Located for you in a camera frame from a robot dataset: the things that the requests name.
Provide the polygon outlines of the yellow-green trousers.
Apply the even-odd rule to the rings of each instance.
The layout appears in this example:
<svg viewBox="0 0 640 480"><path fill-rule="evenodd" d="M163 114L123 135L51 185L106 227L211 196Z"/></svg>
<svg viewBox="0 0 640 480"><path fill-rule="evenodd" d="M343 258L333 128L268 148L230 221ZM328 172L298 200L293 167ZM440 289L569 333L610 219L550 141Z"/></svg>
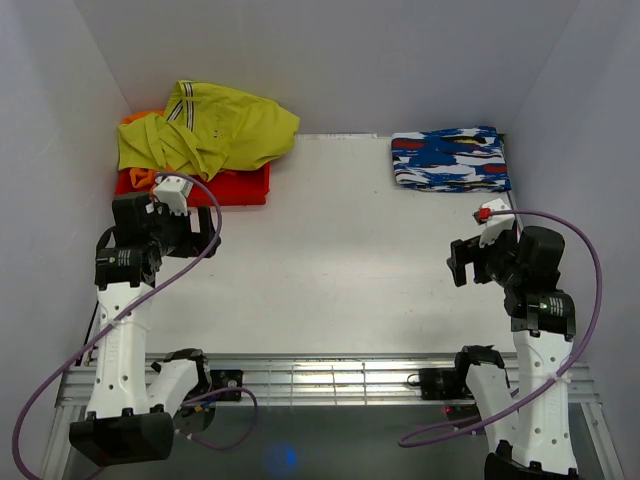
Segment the yellow-green trousers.
<svg viewBox="0 0 640 480"><path fill-rule="evenodd" d="M118 168L212 180L255 171L293 149L300 119L277 102L212 83L180 80L163 111L118 126Z"/></svg>

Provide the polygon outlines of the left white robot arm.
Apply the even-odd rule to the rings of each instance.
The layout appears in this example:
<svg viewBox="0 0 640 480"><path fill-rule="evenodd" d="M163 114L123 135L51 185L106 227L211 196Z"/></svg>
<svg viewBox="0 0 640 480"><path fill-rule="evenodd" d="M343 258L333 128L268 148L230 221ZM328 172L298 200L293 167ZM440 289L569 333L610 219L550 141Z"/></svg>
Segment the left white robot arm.
<svg viewBox="0 0 640 480"><path fill-rule="evenodd" d="M169 353L148 384L146 337L163 258L201 260L220 244L206 209L198 212L199 231L192 230L184 193L119 195L112 213L115 224L100 238L95 255L104 333L96 343L95 381L84 419L69 431L71 445L99 467L167 459L182 402L210 392L207 358L194 348Z"/></svg>

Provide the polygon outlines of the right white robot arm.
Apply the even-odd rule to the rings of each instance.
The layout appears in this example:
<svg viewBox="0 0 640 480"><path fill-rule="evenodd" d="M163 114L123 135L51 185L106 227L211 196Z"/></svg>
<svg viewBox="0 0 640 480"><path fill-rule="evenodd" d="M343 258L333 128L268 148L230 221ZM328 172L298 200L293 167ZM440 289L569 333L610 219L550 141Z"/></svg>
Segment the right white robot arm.
<svg viewBox="0 0 640 480"><path fill-rule="evenodd" d="M576 333L573 299L559 290L564 253L561 234L544 227L509 228L492 242L476 236L455 240L447 265L456 286L474 268L478 284L495 282L505 294L504 308L518 357L519 396L538 388L533 401L485 426L490 452L487 479L575 479L577 461L570 435L566 365Z"/></svg>

